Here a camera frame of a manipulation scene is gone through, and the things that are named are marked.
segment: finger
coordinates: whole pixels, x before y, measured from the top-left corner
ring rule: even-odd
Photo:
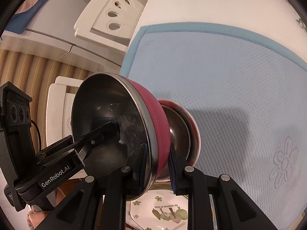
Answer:
[[[29,219],[36,228],[49,214],[49,211],[36,212],[33,208],[29,212]]]
[[[65,195],[63,191],[59,187],[57,187],[56,188],[56,205],[58,205],[64,198],[65,198]]]

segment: blue mat border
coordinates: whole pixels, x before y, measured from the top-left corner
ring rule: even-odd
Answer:
[[[203,22],[183,22],[183,23],[156,24],[156,25],[141,27],[128,48],[128,51],[122,63],[120,75],[128,77],[136,52],[139,48],[139,43],[143,38],[143,36],[148,33],[158,33],[158,32],[202,32],[202,33],[211,33],[211,34],[222,34],[239,39],[244,39],[277,52],[278,54],[284,56],[285,58],[293,61],[303,70],[307,71],[307,63],[302,58],[297,56],[294,52],[284,47],[283,45],[277,43],[276,41],[273,41],[258,33],[222,24],[203,23]]]

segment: camera lens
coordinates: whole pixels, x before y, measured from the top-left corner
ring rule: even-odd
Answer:
[[[30,121],[30,112],[28,109],[26,110],[26,117],[27,117],[27,120]]]
[[[14,122],[17,121],[17,109],[14,105],[12,106],[12,119]]]
[[[19,117],[20,117],[20,121],[24,123],[25,122],[25,111],[23,107],[19,108]]]

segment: human hand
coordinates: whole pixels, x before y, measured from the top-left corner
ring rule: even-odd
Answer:
[[[60,188],[56,188],[56,205],[65,198],[64,193]],[[34,208],[28,213],[28,224],[30,229],[35,229],[50,213],[50,211],[36,212]]]

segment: chair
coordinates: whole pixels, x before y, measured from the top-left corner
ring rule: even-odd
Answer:
[[[74,26],[75,36],[125,54],[147,0],[91,0]]]
[[[72,134],[70,121],[75,94],[67,93],[66,90],[68,86],[79,87],[82,82],[83,80],[59,76],[50,85],[46,109],[47,146]],[[71,179],[85,176],[85,171],[81,170]]]

